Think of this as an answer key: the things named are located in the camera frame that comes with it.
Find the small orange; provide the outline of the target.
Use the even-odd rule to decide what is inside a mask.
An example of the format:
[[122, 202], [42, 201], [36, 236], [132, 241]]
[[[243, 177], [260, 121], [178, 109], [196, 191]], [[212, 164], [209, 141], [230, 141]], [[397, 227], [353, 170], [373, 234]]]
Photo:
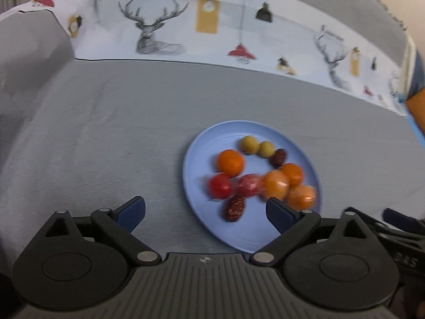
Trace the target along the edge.
[[272, 170], [267, 172], [261, 178], [261, 196], [264, 200], [275, 197], [283, 200], [289, 191], [289, 179], [280, 170]]

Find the orange fruit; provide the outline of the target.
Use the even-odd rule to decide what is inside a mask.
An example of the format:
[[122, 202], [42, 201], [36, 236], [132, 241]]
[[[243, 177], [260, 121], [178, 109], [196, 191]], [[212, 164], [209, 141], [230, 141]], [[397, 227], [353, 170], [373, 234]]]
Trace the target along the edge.
[[304, 180], [303, 169], [296, 163], [284, 163], [280, 171], [288, 178], [291, 187], [302, 184]]

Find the red fruit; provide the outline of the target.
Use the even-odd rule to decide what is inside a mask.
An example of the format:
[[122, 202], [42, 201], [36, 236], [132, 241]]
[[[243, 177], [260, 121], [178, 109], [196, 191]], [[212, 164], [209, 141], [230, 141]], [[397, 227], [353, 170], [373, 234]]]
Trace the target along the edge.
[[247, 174], [236, 182], [235, 195], [241, 197], [254, 197], [262, 190], [262, 180], [258, 174]]

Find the dark red date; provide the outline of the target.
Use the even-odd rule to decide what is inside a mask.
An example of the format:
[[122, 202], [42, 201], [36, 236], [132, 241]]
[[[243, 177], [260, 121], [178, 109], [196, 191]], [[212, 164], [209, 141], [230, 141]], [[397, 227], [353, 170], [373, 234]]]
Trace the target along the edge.
[[286, 161], [287, 152], [283, 148], [278, 148], [269, 158], [269, 163], [274, 169], [280, 168]]

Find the yellow-green fruit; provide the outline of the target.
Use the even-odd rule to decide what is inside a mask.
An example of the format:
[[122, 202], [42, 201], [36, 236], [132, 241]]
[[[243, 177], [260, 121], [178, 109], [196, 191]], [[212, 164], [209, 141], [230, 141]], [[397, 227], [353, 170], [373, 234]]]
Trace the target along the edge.
[[239, 149], [247, 155], [256, 154], [259, 150], [259, 141], [253, 135], [246, 135], [239, 140]]
[[258, 155], [262, 158], [271, 158], [276, 152], [276, 147], [271, 141], [265, 140], [259, 144]]

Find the red cherry tomato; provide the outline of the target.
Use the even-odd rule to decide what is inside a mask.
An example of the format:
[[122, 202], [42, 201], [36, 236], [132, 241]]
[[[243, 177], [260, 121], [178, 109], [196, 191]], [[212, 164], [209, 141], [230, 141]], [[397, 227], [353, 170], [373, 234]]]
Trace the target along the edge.
[[227, 199], [233, 193], [233, 185], [230, 177], [224, 173], [218, 173], [211, 177], [207, 184], [208, 192], [213, 199]]

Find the bare orange mandarin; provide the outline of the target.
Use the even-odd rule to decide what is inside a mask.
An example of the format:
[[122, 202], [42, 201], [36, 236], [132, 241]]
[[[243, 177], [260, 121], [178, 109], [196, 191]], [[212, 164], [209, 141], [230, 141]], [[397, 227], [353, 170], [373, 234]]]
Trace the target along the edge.
[[245, 166], [245, 160], [237, 150], [227, 149], [219, 153], [216, 160], [216, 169], [218, 172], [227, 174], [229, 177], [237, 177], [242, 173]]

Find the orange large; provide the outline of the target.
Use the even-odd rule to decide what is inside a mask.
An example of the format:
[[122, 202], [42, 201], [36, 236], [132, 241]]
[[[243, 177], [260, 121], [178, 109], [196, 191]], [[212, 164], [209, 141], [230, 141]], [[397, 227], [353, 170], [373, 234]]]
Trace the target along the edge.
[[311, 209], [316, 204], [316, 189], [303, 184], [290, 187], [285, 202], [296, 211]]

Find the light blue plate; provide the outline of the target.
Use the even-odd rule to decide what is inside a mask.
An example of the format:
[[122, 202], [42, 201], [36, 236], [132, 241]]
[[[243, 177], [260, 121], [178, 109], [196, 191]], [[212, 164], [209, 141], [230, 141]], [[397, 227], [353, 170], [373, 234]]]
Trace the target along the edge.
[[227, 121], [190, 144], [182, 168], [186, 198], [199, 221], [225, 244], [253, 253], [277, 237], [266, 217], [270, 197], [296, 210], [322, 208], [321, 185], [310, 159], [265, 125]]

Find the white deer print cloth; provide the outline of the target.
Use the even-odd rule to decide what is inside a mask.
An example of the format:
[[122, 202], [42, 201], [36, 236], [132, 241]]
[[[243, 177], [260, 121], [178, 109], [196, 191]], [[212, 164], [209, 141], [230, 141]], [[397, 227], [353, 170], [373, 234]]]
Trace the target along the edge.
[[31, 0], [83, 60], [208, 64], [292, 76], [398, 115], [416, 57], [378, 0]]

